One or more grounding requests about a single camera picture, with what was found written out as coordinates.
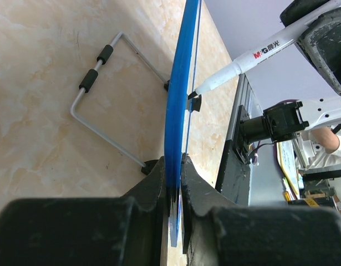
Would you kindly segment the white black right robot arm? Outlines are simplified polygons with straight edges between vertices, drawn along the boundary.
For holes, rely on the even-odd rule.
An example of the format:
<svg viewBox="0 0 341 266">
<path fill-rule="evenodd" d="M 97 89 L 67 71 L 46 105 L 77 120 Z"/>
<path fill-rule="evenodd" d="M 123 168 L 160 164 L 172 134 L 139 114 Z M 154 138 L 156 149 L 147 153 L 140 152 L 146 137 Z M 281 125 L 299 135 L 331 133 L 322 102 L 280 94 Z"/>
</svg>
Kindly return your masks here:
<svg viewBox="0 0 341 266">
<path fill-rule="evenodd" d="M 279 103 L 252 119 L 240 106 L 236 134 L 246 144 L 287 141 L 303 130 L 341 124 L 341 1 L 293 1 L 280 19 L 284 29 L 251 51 L 254 62 L 295 44 L 339 98 Z"/>
</svg>

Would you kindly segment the blue framed whiteboard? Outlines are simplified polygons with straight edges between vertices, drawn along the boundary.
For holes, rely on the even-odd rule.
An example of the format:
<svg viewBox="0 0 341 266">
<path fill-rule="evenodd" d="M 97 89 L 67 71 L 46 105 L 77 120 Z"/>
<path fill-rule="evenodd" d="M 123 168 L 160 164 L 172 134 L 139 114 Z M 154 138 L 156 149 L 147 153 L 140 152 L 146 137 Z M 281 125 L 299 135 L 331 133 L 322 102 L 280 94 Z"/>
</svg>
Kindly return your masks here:
<svg viewBox="0 0 341 266">
<path fill-rule="evenodd" d="M 201 1 L 186 1 L 169 81 L 164 161 L 170 245 L 176 247 L 181 216 L 181 159 L 191 60 L 197 59 Z"/>
</svg>

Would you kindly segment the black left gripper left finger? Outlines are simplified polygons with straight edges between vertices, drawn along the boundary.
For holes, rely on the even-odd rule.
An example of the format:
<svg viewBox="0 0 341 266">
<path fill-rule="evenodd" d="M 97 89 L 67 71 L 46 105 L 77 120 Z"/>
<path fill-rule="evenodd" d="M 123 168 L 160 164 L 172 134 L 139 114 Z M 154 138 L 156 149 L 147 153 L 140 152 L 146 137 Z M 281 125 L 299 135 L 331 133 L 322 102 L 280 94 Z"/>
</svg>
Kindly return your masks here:
<svg viewBox="0 0 341 266">
<path fill-rule="evenodd" d="M 21 198 L 0 212 L 0 265 L 166 265 L 165 162 L 121 197 Z"/>
</svg>

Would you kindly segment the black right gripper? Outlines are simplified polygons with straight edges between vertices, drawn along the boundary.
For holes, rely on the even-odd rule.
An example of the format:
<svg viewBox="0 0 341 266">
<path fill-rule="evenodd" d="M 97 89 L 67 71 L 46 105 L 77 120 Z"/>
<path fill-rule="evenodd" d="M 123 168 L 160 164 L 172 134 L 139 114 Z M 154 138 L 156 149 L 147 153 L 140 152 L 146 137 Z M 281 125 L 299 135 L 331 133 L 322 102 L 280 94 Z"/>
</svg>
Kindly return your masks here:
<svg viewBox="0 0 341 266">
<path fill-rule="evenodd" d="M 285 27 L 318 13 L 298 44 L 326 83 L 341 96 L 341 1 L 293 1 L 281 14 Z"/>
</svg>

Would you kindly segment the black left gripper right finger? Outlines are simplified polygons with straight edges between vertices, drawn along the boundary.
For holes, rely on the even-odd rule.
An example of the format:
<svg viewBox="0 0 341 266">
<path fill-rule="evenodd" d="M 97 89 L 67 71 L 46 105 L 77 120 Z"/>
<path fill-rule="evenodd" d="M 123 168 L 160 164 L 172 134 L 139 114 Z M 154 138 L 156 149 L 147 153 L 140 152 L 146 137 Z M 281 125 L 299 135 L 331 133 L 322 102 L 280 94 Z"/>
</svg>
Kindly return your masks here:
<svg viewBox="0 0 341 266">
<path fill-rule="evenodd" d="M 241 207 L 181 161 L 188 265 L 341 265 L 341 215 L 328 207 Z"/>
</svg>

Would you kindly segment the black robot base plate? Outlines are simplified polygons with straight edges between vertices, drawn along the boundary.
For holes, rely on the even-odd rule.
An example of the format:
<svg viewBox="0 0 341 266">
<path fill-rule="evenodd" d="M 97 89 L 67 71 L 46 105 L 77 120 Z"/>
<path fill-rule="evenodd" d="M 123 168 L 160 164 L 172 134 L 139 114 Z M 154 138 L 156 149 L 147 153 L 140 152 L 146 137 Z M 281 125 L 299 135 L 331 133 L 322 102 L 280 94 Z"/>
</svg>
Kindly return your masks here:
<svg viewBox="0 0 341 266">
<path fill-rule="evenodd" d="M 220 194 L 239 206 L 249 205 L 251 168 L 237 156 L 234 146 L 239 122 L 248 119 L 243 105 L 233 109 L 215 185 Z"/>
</svg>

